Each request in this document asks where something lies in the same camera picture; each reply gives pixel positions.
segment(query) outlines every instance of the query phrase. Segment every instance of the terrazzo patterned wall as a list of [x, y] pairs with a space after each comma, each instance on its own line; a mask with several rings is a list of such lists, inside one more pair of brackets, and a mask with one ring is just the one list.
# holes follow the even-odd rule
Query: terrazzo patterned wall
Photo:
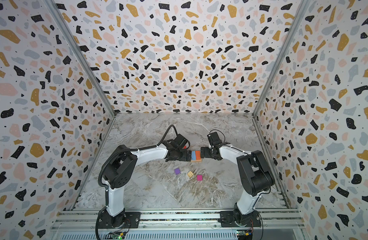
[[300, 1], [56, 2], [116, 112], [248, 113]]
[[368, 240], [368, 1], [311, 1], [257, 119], [311, 239]]
[[110, 115], [41, 1], [0, 1], [0, 239], [45, 239]]

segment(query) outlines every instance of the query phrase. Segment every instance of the marble floor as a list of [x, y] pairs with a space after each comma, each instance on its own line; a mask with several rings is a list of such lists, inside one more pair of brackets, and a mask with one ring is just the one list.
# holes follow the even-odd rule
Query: marble floor
[[[102, 164], [118, 145], [143, 147], [156, 144], [167, 127], [173, 124], [177, 132], [191, 142], [190, 150], [208, 146], [207, 134], [218, 129], [234, 146], [262, 151], [252, 119], [238, 114], [118, 114], [100, 157], [75, 208], [102, 208], [104, 188], [97, 184]], [[166, 139], [174, 138], [174, 131]], [[174, 173], [180, 168], [181, 174]], [[189, 179], [187, 172], [195, 177]], [[197, 181], [196, 175], [203, 176]], [[155, 160], [136, 166], [124, 191], [126, 208], [233, 208], [243, 187], [237, 165], [228, 160], [203, 159], [202, 162]], [[263, 195], [257, 208], [284, 208], [282, 195]]]

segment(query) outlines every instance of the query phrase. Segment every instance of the robotic arm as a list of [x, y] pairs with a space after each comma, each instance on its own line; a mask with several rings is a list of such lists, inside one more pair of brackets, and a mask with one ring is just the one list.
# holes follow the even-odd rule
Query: robotic arm
[[[171, 127], [176, 132], [176, 138], [164, 141]], [[235, 148], [229, 142], [221, 141], [217, 132], [212, 132], [207, 137], [209, 146], [201, 147], [201, 158], [228, 159], [239, 167], [244, 190], [235, 204], [234, 221], [237, 225], [244, 226], [249, 223], [260, 195], [274, 184], [274, 177], [261, 151], [250, 152]], [[165, 159], [166, 162], [190, 162], [192, 151], [188, 150], [189, 147], [185, 148], [187, 143], [190, 145], [190, 142], [181, 134], [177, 134], [176, 128], [171, 125], [157, 145], [133, 149], [125, 145], [118, 146], [101, 168], [98, 177], [99, 185], [106, 189], [106, 207], [99, 212], [98, 219], [109, 219], [112, 228], [123, 226], [126, 220], [124, 188], [131, 178], [134, 167], [156, 159]], [[252, 166], [258, 167], [258, 170], [253, 171]]]

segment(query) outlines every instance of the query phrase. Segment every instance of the side wall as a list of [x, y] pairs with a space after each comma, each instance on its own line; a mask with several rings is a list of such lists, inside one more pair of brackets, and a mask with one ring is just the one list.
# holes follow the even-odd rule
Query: side wall
[[116, 112], [248, 113], [298, 0], [57, 0]]
[[368, 240], [368, 1], [311, 1], [257, 120], [311, 239]]
[[0, 1], [0, 239], [44, 239], [109, 114], [42, 1]]

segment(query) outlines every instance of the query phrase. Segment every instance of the back wall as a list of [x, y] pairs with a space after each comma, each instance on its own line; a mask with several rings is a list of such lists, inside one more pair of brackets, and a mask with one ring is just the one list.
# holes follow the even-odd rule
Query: back wall
[[252, 111], [297, 0], [58, 0], [116, 112]]

